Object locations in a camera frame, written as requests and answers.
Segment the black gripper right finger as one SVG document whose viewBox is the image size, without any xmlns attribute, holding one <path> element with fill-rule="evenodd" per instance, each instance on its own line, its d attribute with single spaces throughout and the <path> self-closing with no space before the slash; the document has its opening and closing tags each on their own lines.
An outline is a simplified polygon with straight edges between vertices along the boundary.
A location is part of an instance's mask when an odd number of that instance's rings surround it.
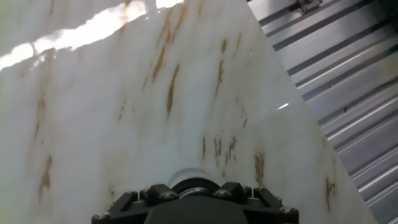
<svg viewBox="0 0 398 224">
<path fill-rule="evenodd" d="M 299 211 L 285 206 L 282 199 L 264 187 L 251 188 L 237 182 L 226 182 L 212 197 L 237 205 L 248 223 L 299 224 Z"/>
</svg>

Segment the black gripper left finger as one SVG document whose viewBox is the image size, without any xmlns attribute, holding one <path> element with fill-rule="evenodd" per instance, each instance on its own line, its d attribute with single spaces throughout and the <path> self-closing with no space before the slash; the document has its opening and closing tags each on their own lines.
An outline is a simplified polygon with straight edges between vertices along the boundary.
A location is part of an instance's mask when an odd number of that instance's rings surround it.
<svg viewBox="0 0 398 224">
<path fill-rule="evenodd" d="M 177 199 L 178 193 L 165 184 L 155 184 L 139 192 L 128 191 L 113 202 L 107 211 L 93 215 L 91 223 L 141 224 L 156 205 Z"/>
</svg>

